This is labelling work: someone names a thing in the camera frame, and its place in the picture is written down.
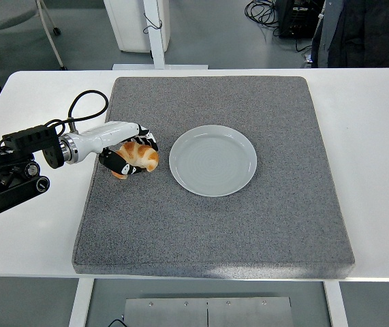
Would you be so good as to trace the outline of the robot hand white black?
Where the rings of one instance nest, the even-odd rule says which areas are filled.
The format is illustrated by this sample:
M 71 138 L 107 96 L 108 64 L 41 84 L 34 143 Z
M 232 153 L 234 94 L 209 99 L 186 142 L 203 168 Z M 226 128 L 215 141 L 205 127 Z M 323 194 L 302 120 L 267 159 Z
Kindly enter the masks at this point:
M 72 158 L 68 163 L 75 164 L 96 153 L 99 162 L 121 179 L 143 170 L 151 172 L 159 163 L 154 136 L 137 123 L 111 121 L 69 137 Z

